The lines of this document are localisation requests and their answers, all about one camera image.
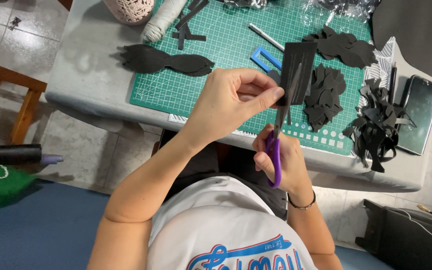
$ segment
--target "black tube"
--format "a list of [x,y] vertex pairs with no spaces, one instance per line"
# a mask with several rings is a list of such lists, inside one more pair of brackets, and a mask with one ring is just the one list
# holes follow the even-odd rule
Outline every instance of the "black tube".
[[40,144],[0,145],[1,165],[33,164],[40,161]]

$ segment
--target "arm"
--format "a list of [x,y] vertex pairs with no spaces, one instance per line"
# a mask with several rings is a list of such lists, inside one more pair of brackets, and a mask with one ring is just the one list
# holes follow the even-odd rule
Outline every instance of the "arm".
[[[272,181],[275,169],[264,150],[266,149],[265,139],[273,128],[271,124],[265,126],[253,143],[253,148],[258,152],[254,156],[256,170],[262,169]],[[297,138],[282,133],[279,134],[279,140],[282,173],[279,188],[288,192],[288,196],[295,205],[305,207],[311,204],[314,196],[300,142]],[[301,238],[318,269],[343,269],[335,254],[333,238],[317,202],[307,210],[299,210],[288,204],[287,224]]]
[[87,269],[146,269],[151,218],[190,158],[283,94],[271,78],[256,70],[213,71],[181,131],[112,193]]

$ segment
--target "person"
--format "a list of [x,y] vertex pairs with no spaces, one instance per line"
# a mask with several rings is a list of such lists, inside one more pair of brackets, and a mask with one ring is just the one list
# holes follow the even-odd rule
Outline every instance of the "person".
[[87,269],[343,269],[297,138],[279,136],[279,189],[267,183],[275,170],[264,152],[271,124],[254,140],[256,153],[229,150],[226,171],[208,155],[214,141],[283,95],[254,69],[209,74],[183,128],[112,193]]

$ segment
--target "white pencil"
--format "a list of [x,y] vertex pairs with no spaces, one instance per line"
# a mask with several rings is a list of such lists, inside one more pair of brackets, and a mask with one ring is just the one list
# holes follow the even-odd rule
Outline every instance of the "white pencil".
[[263,37],[265,40],[269,41],[269,43],[273,44],[276,48],[284,52],[284,46],[279,44],[278,41],[274,40],[272,37],[268,36],[265,32],[263,32],[261,29],[257,28],[254,24],[250,23],[249,28],[251,28],[254,32],[258,33]]

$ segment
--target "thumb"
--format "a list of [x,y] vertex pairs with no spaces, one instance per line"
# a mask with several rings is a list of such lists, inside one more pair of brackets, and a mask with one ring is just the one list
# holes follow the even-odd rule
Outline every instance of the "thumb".
[[266,176],[274,182],[275,167],[271,158],[265,152],[259,152],[254,155],[254,162],[266,173]]
[[281,87],[273,87],[257,95],[252,100],[244,103],[245,112],[251,116],[258,114],[267,108],[271,107],[284,95],[284,90]]

